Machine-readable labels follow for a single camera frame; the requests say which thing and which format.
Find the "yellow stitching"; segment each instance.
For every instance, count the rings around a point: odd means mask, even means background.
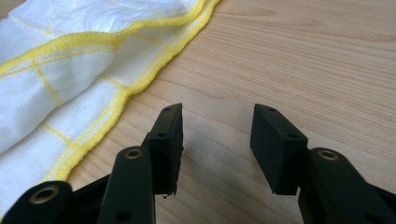
[[[72,144],[67,148],[67,150],[62,154],[62,156],[56,161],[55,165],[52,166],[53,168],[52,168],[51,172],[49,172],[49,174],[48,174],[46,177],[44,177],[44,180],[43,180],[43,181],[48,180],[48,179],[52,176],[52,174],[55,172],[54,167],[60,166],[59,163],[64,159],[64,157],[69,153],[69,151],[70,151],[72,148],[76,147],[76,145],[77,145],[88,133],[90,133],[90,132],[96,127],[96,125],[102,120],[102,118],[105,117],[105,115],[107,114],[107,112],[113,107],[114,103],[116,102],[116,96],[117,96],[117,94],[114,94],[113,98],[111,99],[110,104],[107,106],[107,108],[105,109],[105,111],[102,112],[102,114],[99,116],[99,118],[93,123],[93,125],[91,125],[91,127],[88,128],[87,131],[85,131],[85,133],[83,133],[74,143],[72,143]]]
[[[188,22],[193,21],[199,15],[204,3],[205,0],[198,1],[197,4],[193,6],[191,11],[182,16],[151,21],[135,21],[127,28],[115,33],[84,32],[60,36],[56,39],[51,40],[50,42],[47,42],[42,46],[26,51],[17,58],[1,64],[0,73],[4,73],[12,67],[15,67],[16,64],[20,63],[21,61],[28,60],[29,58],[42,54],[47,54],[55,50],[68,49],[70,47],[76,46],[99,45],[101,43],[111,43],[115,47],[117,47],[118,44],[121,43],[127,35],[130,35],[134,31],[137,31],[144,27],[153,28],[165,25],[184,25]]]
[[[128,88],[133,89],[134,85],[138,85],[139,82],[141,81],[141,79],[144,79],[146,77],[146,74],[150,71],[151,67],[153,66],[153,64],[155,62],[157,62],[158,58],[161,57],[166,51],[166,49],[169,49],[169,46],[171,44],[173,44],[173,42],[175,40],[177,40],[182,34],[184,34],[184,32],[187,30],[188,26],[184,27],[177,35],[174,36],[174,38],[172,38],[171,41],[169,41],[169,43],[166,45],[166,48],[164,48],[164,50],[159,53],[146,67],[146,69],[143,71],[142,75],[140,75],[135,81],[133,81],[131,84],[128,85]]]
[[[125,89],[128,88],[127,86],[122,85],[121,83],[119,83],[116,79],[112,78],[112,77],[104,77],[104,76],[99,76],[99,78],[107,80],[109,82],[111,82],[113,85],[121,88],[121,89]]]
[[[184,46],[189,42],[190,39],[193,38],[194,35],[198,33],[199,30],[201,30],[204,25],[207,23],[211,10],[213,10],[214,6],[219,2],[219,0],[214,0],[211,5],[209,5],[210,9],[208,10],[209,12],[206,12],[206,14],[203,16],[202,20],[199,21],[195,26],[191,27],[191,30],[189,31],[188,34],[186,34],[177,44],[176,46],[172,49],[172,51],[169,51],[167,55],[164,56],[163,62],[168,62],[173,56],[178,54]],[[136,87],[136,89],[144,89],[147,87],[147,85],[150,83],[150,81],[154,78],[155,76],[155,71],[159,68],[161,68],[163,64],[161,62],[158,62],[156,64],[156,67],[150,71],[150,74],[148,75],[148,78],[146,78],[146,82],[140,83],[139,86]],[[70,156],[69,159],[67,159],[64,162],[65,167],[64,168],[56,168],[53,166],[51,171],[49,172],[48,175],[53,174],[56,172],[56,175],[54,178],[56,179],[62,179],[66,180],[67,175],[70,173],[71,168],[73,168],[80,160],[81,156],[83,156],[88,150],[92,149],[96,144],[98,144],[99,140],[103,138],[104,134],[108,132],[108,129],[114,126],[115,122],[120,116],[120,112],[122,108],[125,105],[126,100],[128,97],[133,93],[133,90],[129,89],[122,89],[120,98],[117,101],[117,105],[115,107],[115,112],[117,114],[112,114],[109,118],[109,120],[100,128],[100,130],[96,133],[95,136],[92,136],[87,142],[85,142],[83,145],[78,146],[76,151]]]
[[[163,46],[164,48],[169,49],[168,45],[165,45],[161,40],[156,39],[156,38],[154,38],[154,37],[147,36],[147,35],[140,35],[140,34],[134,34],[134,35],[132,35],[132,36],[145,39],[145,40],[147,40],[147,41],[149,41],[149,42],[152,42],[152,43],[154,43],[154,44],[157,44],[157,45]]]
[[[40,28],[38,28],[38,27],[35,27],[35,26],[33,26],[33,25],[31,25],[31,24],[27,23],[26,21],[23,21],[23,20],[21,20],[21,19],[19,19],[19,18],[11,17],[11,19],[12,19],[12,20],[15,20],[15,21],[17,21],[17,22],[20,22],[20,23],[22,23],[23,25],[25,25],[25,26],[27,26],[27,27],[33,29],[33,30],[38,31],[39,33],[42,33],[43,35],[49,35],[49,36],[52,36],[52,37],[57,37],[57,35],[55,35],[55,34],[49,32],[49,31],[47,31],[47,30],[45,30],[45,29],[40,29]]]
[[[47,129],[50,133],[55,134],[56,136],[58,136],[59,138],[61,138],[62,140],[64,140],[64,142],[66,142],[66,144],[68,146],[71,146],[73,143],[70,139],[68,139],[66,136],[64,136],[62,133],[60,133],[59,131],[53,129],[52,127],[50,127],[47,123],[42,122],[41,125]]]
[[[49,94],[55,100],[56,105],[60,106],[62,104],[61,99],[59,98],[59,96],[56,93],[56,91],[49,84],[49,81],[47,80],[46,75],[43,73],[43,71],[40,70],[40,68],[38,67],[38,65],[35,62],[35,59],[32,59],[32,64],[35,64],[35,71],[37,72],[37,74],[40,77],[41,81],[44,83],[44,86],[49,91]]]
[[[20,68],[18,70],[10,72],[10,73],[5,73],[2,76],[0,76],[0,79],[12,76],[12,75],[14,75],[16,73],[19,73],[21,71],[27,70],[29,68],[36,67],[37,65],[42,64],[42,63],[50,63],[50,62],[53,62],[53,61],[56,61],[56,60],[61,60],[61,59],[67,58],[67,57],[80,55],[80,54],[85,54],[85,53],[97,53],[97,52],[109,52],[109,51],[114,51],[114,49],[84,49],[84,50],[81,50],[81,51],[71,52],[71,53],[68,53],[68,54],[65,54],[65,55],[62,55],[62,56],[58,56],[58,57],[55,57],[55,58],[47,59],[45,61],[41,61],[41,62],[38,62],[38,63],[30,64],[30,65],[28,65],[26,67]]]

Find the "wood grain surface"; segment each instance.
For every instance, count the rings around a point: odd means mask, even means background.
[[[0,1],[2,18],[12,3]],[[178,191],[156,199],[157,223],[303,222],[297,197],[273,195],[250,151],[256,103],[396,193],[396,1],[222,0],[69,182],[78,189],[109,174],[116,154],[180,102]]]

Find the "black plastic bracket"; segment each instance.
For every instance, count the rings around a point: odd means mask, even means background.
[[[37,185],[2,223],[155,223],[154,194],[176,193],[182,150],[182,104],[170,105],[142,146],[118,153],[110,175],[74,192],[63,181]]]
[[[305,223],[396,223],[395,195],[369,185],[341,153],[308,139],[277,110],[255,105],[250,147],[273,193],[295,195]]]

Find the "white cloth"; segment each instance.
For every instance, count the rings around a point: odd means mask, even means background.
[[[66,180],[219,0],[31,0],[0,21],[0,216]]]

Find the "white towel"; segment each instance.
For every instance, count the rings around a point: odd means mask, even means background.
[[[0,21],[0,217],[66,180],[219,0],[31,0]]]

